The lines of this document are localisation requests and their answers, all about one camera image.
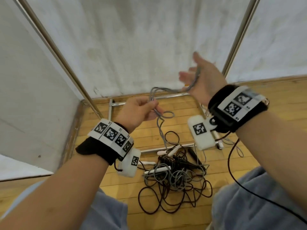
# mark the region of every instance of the wooden floor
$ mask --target wooden floor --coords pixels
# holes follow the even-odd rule
[[[290,121],[297,127],[307,129],[307,80],[287,81],[281,83],[272,83],[266,85],[255,85],[252,88],[265,95],[270,100],[270,111],[276,113],[282,119]],[[180,137],[180,143],[192,143],[193,138],[187,126],[187,119],[190,116],[200,114],[197,104],[190,96],[163,99],[160,105],[165,110],[171,110],[175,113],[173,119],[167,119],[162,127],[163,132],[175,131]],[[108,103],[99,104],[99,109],[107,117]],[[121,107],[115,107],[112,113],[112,119],[118,114]],[[75,146],[82,143],[87,138],[87,133],[97,124],[98,119],[93,111],[88,108],[85,111],[82,126],[79,131]],[[144,122],[132,134],[134,146],[144,150],[150,148],[163,147],[163,141],[159,136],[155,121]],[[231,134],[230,139],[235,141],[236,135]],[[170,134],[170,141],[176,141],[176,136]],[[259,166],[247,148],[240,142],[239,147],[244,152],[245,157],[240,158],[236,153],[232,154],[230,161],[231,170],[236,178],[241,177],[246,172]],[[215,148],[205,151],[207,164],[210,165],[206,179],[212,183],[213,193],[216,193],[222,186],[233,182],[228,173],[227,158],[230,145],[225,145],[223,150]],[[202,153],[198,152],[201,161],[205,160]],[[154,153],[142,155],[144,161],[157,161]],[[138,204],[138,193],[144,187],[142,171],[137,170],[134,178],[120,177],[110,166],[100,187],[106,194],[117,198],[128,204],[128,226],[134,229],[204,229],[211,222],[211,204],[212,198],[201,197],[196,208],[189,204],[183,204],[180,210],[175,214],[167,214],[158,211],[154,215],[143,213]],[[13,199],[21,193],[25,187],[40,180],[37,178],[26,179],[12,182],[0,182],[0,215],[9,207]],[[171,193],[169,198],[175,203],[182,196],[179,193]],[[141,202],[144,207],[151,211],[157,206],[157,200],[150,190],[142,193]]]

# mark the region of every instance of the right hand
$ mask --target right hand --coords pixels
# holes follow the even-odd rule
[[[204,60],[197,52],[193,53],[193,60],[201,68],[201,73],[195,86],[188,93],[201,104],[208,106],[211,98],[227,85],[227,82],[217,67]],[[190,85],[194,81],[195,72],[196,67],[190,67],[188,72],[181,71],[179,80],[185,85]]]

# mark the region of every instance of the left hand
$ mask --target left hand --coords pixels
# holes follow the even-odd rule
[[[120,123],[131,133],[143,121],[154,120],[157,117],[153,109],[156,108],[160,113],[163,113],[158,104],[157,100],[149,101],[147,96],[131,97],[126,101],[114,122]]]

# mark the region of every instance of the hand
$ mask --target hand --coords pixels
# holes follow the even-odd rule
[[[225,85],[227,82],[222,73],[214,64],[204,60],[197,52],[193,53],[193,60],[201,68],[201,73],[195,86],[188,92],[198,102],[208,106],[211,98]],[[179,80],[185,85],[190,85],[195,78],[196,67],[189,68],[188,72],[179,72]]]
[[[131,97],[115,118],[114,122],[123,125],[129,133],[133,132],[143,121],[154,120],[157,115],[153,109],[163,113],[157,100],[149,101],[147,96]]]

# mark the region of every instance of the forearm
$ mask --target forearm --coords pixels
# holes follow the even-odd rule
[[[96,154],[76,155],[13,209],[0,228],[79,228],[108,166]]]
[[[307,210],[307,133],[265,111],[236,134],[261,166]]]

